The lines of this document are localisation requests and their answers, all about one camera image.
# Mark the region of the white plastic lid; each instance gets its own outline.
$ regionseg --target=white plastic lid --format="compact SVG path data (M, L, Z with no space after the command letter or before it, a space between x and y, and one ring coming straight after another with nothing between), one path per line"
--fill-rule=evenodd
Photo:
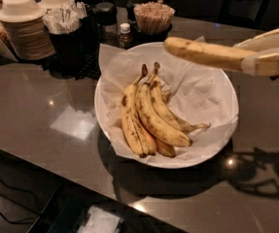
M130 25L128 23L122 23L120 31L122 34L128 34L130 32Z

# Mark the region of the white plate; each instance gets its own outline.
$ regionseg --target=white plate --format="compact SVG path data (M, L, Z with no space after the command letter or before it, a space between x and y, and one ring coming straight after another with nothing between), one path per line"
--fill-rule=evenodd
M165 54L169 54L165 52L164 48L162 47L162 43L144 44L135 47L130 51L138 54L144 54L144 56L147 59L149 59L150 63L154 63L156 59L163 59ZM185 60L180 60L175 58L175 61L176 61L175 66L174 67L169 66L169 68L172 69L177 68L176 65L177 61L178 62L184 61L185 62L183 63L184 65L187 66L189 65L188 62L186 64ZM220 115L223 115L223 119L222 122L220 122L220 125L218 124L219 123L218 119L214 118L214 120L216 121L215 125L212 124L212 127L209 128L206 132L202 132L198 135L195 135L194 138L192 138L194 140L194 143L192 144L190 149L185 150L184 148L177 148L176 149L177 155L174 158L168 158L157 153L155 156L149 156L149 160L147 162L146 158L139 158L135 154L133 154L130 150L129 150L129 155L125 157L129 157L141 163L154 166L154 167L159 167L159 168L167 168L167 169L185 168L185 167L191 167L197 165L199 163L204 162L207 159L210 159L211 157L216 155L227 144L227 142L229 141L231 135L233 134L236 128L237 120L238 120L238 103L237 103L236 93L227 75L222 70L205 67L205 66L200 66L199 69L200 69L199 73L204 72L205 74L208 74L208 76L210 77L209 78L210 81L212 81L212 83L214 84L214 87L216 89L215 91L218 93L220 100L223 101L222 102L223 106L220 109L223 111L227 111L226 113L220 113ZM190 68L190 71L189 70L188 71L190 75L192 74L192 72L197 72L196 74L198 75L199 69L196 67L196 70L194 71L192 68ZM109 126L106 123L108 121L107 115L109 113L109 109L101 94L101 88L105 86L103 84L104 83L100 78L95 90L94 104L95 104L96 116L98 118L100 127L103 130L104 134L110 140L110 134L108 133ZM192 100L186 100L183 104L184 104L183 106L184 108L193 108Z

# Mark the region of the countertop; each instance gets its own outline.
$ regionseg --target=countertop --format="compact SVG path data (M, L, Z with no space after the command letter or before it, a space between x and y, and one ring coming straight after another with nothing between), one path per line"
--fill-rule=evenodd
M252 29L175 17L172 36L232 46ZM188 232L279 232L279 79L227 72L239 123L194 167L166 170L115 155L94 111L92 79L0 65L0 150Z

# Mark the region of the napkin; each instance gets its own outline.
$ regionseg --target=napkin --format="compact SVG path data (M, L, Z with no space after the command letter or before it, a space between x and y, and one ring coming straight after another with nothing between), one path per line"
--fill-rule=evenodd
M155 62L160 64L158 74L163 80L163 89L171 91L170 110L191 124L211 123L205 132L192 132L192 146L176 148L174 158L160 154L140 158L131 152L122 133L122 92L140 75L142 64L145 63L151 73ZM192 166L220 151L235 129L238 117L236 95L222 70L172 56L162 43L146 44L131 50L100 45L99 66L102 75L98 88L104 109L98 112L98 120L119 156L157 167Z

